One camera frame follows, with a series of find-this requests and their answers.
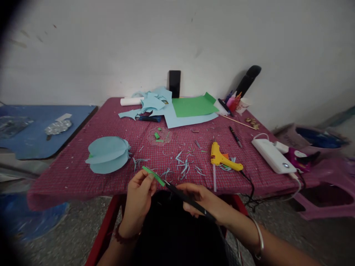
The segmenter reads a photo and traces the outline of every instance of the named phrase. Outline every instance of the green paper strip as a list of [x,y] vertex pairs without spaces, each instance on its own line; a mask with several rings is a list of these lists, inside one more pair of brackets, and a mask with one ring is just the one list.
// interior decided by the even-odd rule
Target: green paper strip
[[155,179],[162,185],[162,187],[165,187],[165,183],[163,182],[163,180],[161,180],[160,176],[158,176],[156,173],[154,173],[152,170],[145,166],[143,166],[142,168],[146,170],[149,174],[153,174]]

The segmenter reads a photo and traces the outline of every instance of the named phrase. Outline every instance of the black scissors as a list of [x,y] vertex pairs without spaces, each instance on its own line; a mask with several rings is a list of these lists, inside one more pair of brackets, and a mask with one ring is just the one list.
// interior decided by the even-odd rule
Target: black scissors
[[174,194],[176,194],[177,196],[179,196],[184,202],[187,202],[188,204],[190,204],[191,206],[195,207],[196,209],[198,209],[201,213],[203,213],[208,219],[210,219],[212,222],[216,222],[216,218],[212,216],[212,214],[210,214],[208,211],[205,210],[204,207],[202,207],[200,204],[198,204],[196,201],[194,201],[192,198],[190,198],[189,196],[185,195],[183,193],[182,190],[177,189],[174,185],[170,184],[169,182],[167,182],[164,179],[161,179],[166,187],[173,192]]

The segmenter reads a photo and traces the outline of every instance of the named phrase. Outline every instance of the red checkered tablecloth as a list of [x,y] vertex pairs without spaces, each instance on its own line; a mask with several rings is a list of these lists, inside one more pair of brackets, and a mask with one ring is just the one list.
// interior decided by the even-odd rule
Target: red checkered tablecloth
[[[245,174],[253,181],[255,194],[267,194],[277,191],[296,189],[298,184],[288,175],[276,174],[264,161],[251,144],[258,133],[267,133],[270,141],[276,138],[264,127],[256,131],[235,123],[224,117],[212,121],[168,129],[163,119],[160,123],[133,121],[130,118],[118,117],[118,113],[137,109],[138,106],[121,106],[120,98],[110,98],[84,126],[76,137],[63,149],[51,166],[38,178],[28,192],[28,204],[33,210],[43,210],[56,206],[68,200],[88,200],[103,195],[126,193],[127,184],[134,176],[134,162],[131,159],[118,171],[110,174],[95,174],[90,170],[85,160],[89,156],[88,146],[97,138],[118,136],[126,139],[131,145],[131,157],[135,159],[150,159],[144,165],[162,174],[171,168],[167,176],[173,184],[191,182],[213,189],[213,171],[210,163],[210,148],[213,138],[220,145],[222,153],[237,157],[236,162],[244,166]],[[243,116],[236,114],[234,119],[241,122],[253,117],[248,111]],[[232,126],[243,145],[241,149],[229,131]],[[156,142],[153,136],[157,128],[165,138],[164,143]],[[185,161],[189,150],[195,149],[189,156],[190,170],[187,176],[180,180],[181,167],[175,157],[182,151],[180,158]],[[206,176],[199,175],[194,166],[202,169]],[[224,171],[217,167],[217,193],[247,193],[251,192],[250,183],[238,172]],[[306,175],[308,187],[317,186],[319,181],[311,174]]]

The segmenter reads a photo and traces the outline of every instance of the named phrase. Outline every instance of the blue table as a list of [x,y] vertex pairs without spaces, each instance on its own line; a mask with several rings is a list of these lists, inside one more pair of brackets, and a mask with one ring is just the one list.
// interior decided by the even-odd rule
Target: blue table
[[[76,105],[4,105],[0,107],[0,116],[25,116],[34,122],[9,139],[0,139],[0,147],[10,149],[18,160],[49,158],[79,132],[80,126],[97,109],[97,106]],[[65,113],[72,114],[69,118],[72,126],[68,131],[53,135],[47,140],[44,129]]]

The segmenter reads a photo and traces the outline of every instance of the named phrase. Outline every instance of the wooden stick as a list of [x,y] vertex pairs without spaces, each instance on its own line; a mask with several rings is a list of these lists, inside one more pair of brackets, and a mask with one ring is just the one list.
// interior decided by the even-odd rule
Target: wooden stick
[[246,125],[246,124],[243,124],[243,123],[241,123],[241,122],[239,122],[239,121],[237,121],[237,120],[234,120],[234,119],[232,119],[232,118],[229,118],[228,116],[223,116],[223,117],[225,117],[225,118],[227,118],[227,119],[229,119],[229,120],[232,120],[232,121],[234,121],[234,122],[237,122],[237,123],[239,123],[239,124],[241,124],[241,125],[243,125],[243,126],[247,126],[247,127],[250,127],[251,129],[256,130],[255,128],[253,128],[253,127],[251,127],[251,126],[248,126],[248,125]]

